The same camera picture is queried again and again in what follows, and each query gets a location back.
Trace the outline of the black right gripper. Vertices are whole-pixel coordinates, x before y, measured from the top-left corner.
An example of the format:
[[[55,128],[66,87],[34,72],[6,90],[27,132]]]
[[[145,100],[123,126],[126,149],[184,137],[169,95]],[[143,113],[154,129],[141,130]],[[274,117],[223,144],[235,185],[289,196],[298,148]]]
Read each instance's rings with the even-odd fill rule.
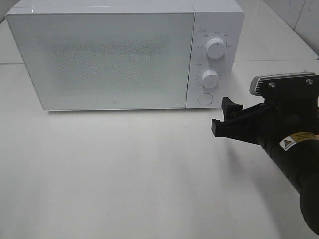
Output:
[[[270,84],[264,82],[261,97],[272,112],[268,126],[274,134],[284,136],[280,145],[286,150],[319,133],[319,76],[278,79],[275,84],[271,89]],[[256,139],[257,118],[268,107],[243,109],[243,105],[229,97],[223,97],[221,107],[225,120],[212,119],[211,131],[215,137]]]

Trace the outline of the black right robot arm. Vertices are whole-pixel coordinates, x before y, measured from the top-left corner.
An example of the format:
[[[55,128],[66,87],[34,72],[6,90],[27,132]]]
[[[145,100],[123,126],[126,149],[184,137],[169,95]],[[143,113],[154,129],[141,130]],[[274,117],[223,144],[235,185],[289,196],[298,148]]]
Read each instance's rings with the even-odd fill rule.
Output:
[[[244,108],[222,99],[216,137],[259,145],[299,193],[302,216],[319,231],[319,77],[313,72],[256,76],[250,93],[264,101]]]

